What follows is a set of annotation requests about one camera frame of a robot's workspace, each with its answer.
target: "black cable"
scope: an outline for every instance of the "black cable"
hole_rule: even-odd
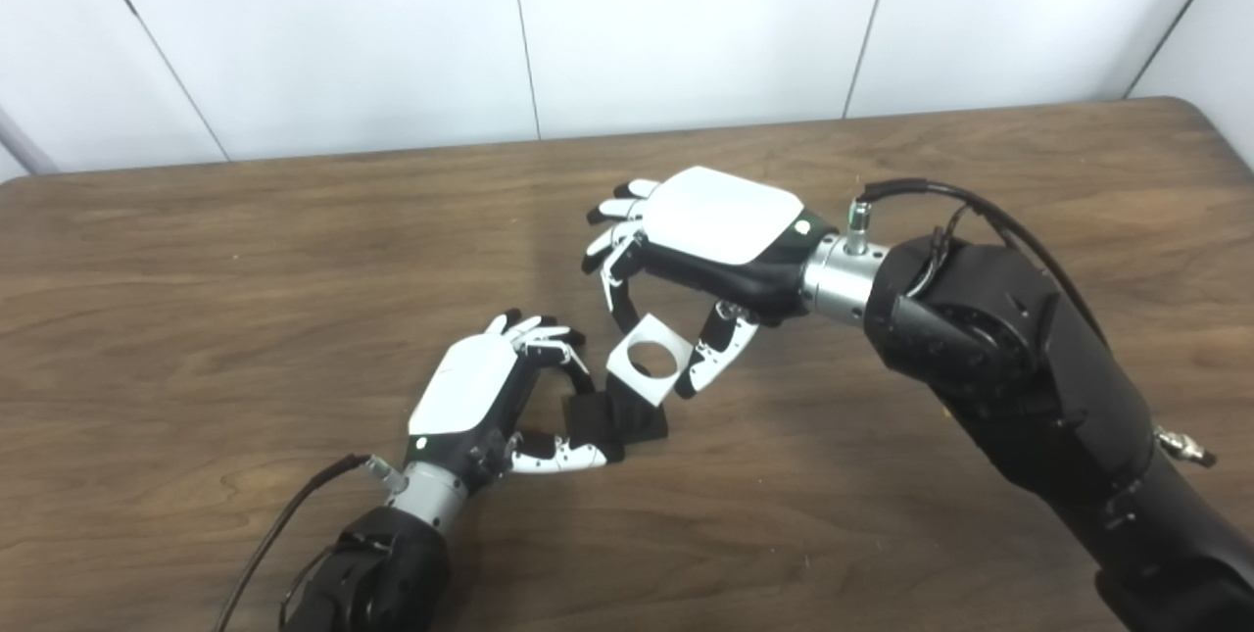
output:
[[[287,527],[287,520],[296,514],[296,508],[301,507],[305,498],[308,498],[310,494],[314,494],[314,490],[317,490],[331,480],[335,480],[345,473],[359,468],[361,464],[366,463],[367,459],[370,459],[367,455],[361,456],[357,454],[349,454],[337,459],[337,461],[331,465],[322,468],[317,475],[310,478],[310,482],[296,493],[291,502],[287,503],[287,507],[285,507],[282,512],[278,512],[278,518],[275,519],[272,525],[270,525],[270,532],[266,532],[265,537],[261,538],[261,542],[257,544],[257,550],[252,552],[252,557],[248,558],[248,563],[246,563],[243,566],[243,571],[240,572],[240,578],[236,581],[234,587],[231,588],[231,594],[227,596],[227,602],[222,604],[222,612],[218,613],[218,621],[213,623],[213,632],[226,632],[227,624],[231,622],[231,614],[240,603],[240,597],[243,596],[243,589],[248,586],[248,581],[252,578],[252,574],[257,571],[257,567],[261,566],[261,559],[266,557],[266,552],[268,552],[270,547],[273,545],[278,534],[283,532],[283,527]]]
[[[326,561],[326,557],[331,556],[331,553],[334,550],[335,550],[335,547],[327,547],[327,548],[322,549],[322,553],[320,553],[319,556],[311,558],[310,562],[306,563],[303,567],[301,567],[301,569],[296,573],[296,578],[292,578],[291,587],[288,587],[287,592],[283,593],[283,599],[281,599],[278,602],[278,628],[280,629],[282,629],[283,627],[287,627],[287,603],[292,602],[292,596],[296,594],[296,588],[300,588],[301,583],[303,583],[305,578],[310,574],[310,571],[314,571],[315,566],[317,566],[317,564],[322,563],[324,561]]]
[[[890,179],[887,182],[873,182],[867,184],[867,189],[855,199],[859,203],[874,203],[878,199],[887,199],[890,196],[900,194],[943,194],[949,196],[949,198],[959,199],[967,203],[973,212],[979,217],[984,217],[984,221],[989,222],[989,226],[994,231],[998,226],[1004,227],[1009,234],[1016,236],[1026,245],[1032,253],[1041,261],[1041,265],[1046,267],[1050,275],[1053,276],[1053,281],[1057,282],[1058,287],[1071,303],[1075,305],[1076,311],[1080,311],[1080,316],[1086,324],[1097,334],[1097,339],[1101,339],[1102,345],[1106,345],[1106,336],[1101,331],[1101,325],[1097,324],[1097,316],[1093,316],[1090,311],[1087,302],[1080,295],[1080,288],[1071,281],[1067,272],[1062,270],[1062,266],[1057,260],[1053,258],[1048,248],[1031,233],[1027,227],[1023,227],[1021,222],[1016,221],[1011,213],[1002,211],[997,204],[984,199],[983,196],[976,194],[974,191],[963,189],[963,187],[953,184],[943,184],[943,182],[929,182],[927,179]]]

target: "white wall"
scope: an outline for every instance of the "white wall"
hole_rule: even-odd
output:
[[[1110,99],[1185,1],[0,0],[0,140],[84,171]]]
[[[8,147],[0,145],[0,182],[25,176],[26,171],[21,167],[21,163],[18,163],[18,159],[14,159],[14,155],[9,154]]]
[[[0,135],[44,172],[223,159],[123,0],[0,0]]]
[[[132,0],[233,159],[535,139],[517,0]]]
[[[840,118],[874,0],[520,0],[543,137]]]
[[[1120,99],[1188,0],[880,0],[869,114]]]
[[[1194,0],[1132,95],[1193,102],[1254,167],[1254,0]]]

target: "circular hole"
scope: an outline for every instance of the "circular hole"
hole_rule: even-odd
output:
[[[637,342],[635,346],[627,347],[627,359],[646,377],[651,374],[676,374],[680,370],[671,351],[658,342]]]

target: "cable connector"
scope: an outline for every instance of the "cable connector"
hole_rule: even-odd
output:
[[[404,493],[405,488],[409,488],[409,478],[405,478],[404,474],[393,468],[385,459],[371,455],[364,465],[366,471],[376,480],[380,480],[382,487],[387,488],[391,494],[398,495]]]
[[[870,229],[870,203],[854,199],[849,204],[849,233],[845,238],[845,253],[867,253],[867,231]]]
[[[1183,459],[1184,461],[1195,463],[1204,468],[1210,468],[1219,463],[1219,456],[1201,448],[1201,444],[1193,440],[1188,434],[1176,434],[1175,431],[1167,431],[1165,428],[1155,426],[1154,439],[1157,440],[1159,448],[1164,449],[1174,459]]]

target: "wood grain surface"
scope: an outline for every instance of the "wood grain surface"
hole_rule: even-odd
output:
[[[31,177],[0,187],[0,619],[206,629],[282,503],[349,451],[401,453],[440,356],[503,307],[618,334],[583,213],[702,163],[843,221],[927,176],[1011,208],[1068,267],[1186,477],[1254,533],[1254,182],[1178,100]],[[883,203],[878,242],[944,199]],[[982,238],[978,223],[964,234]],[[640,280],[695,336],[707,297]],[[561,428],[559,377],[527,421]],[[935,400],[816,319],[759,334],[668,440],[510,477],[464,512],[443,631],[1115,631],[1093,566]],[[310,499],[234,629],[381,494]]]

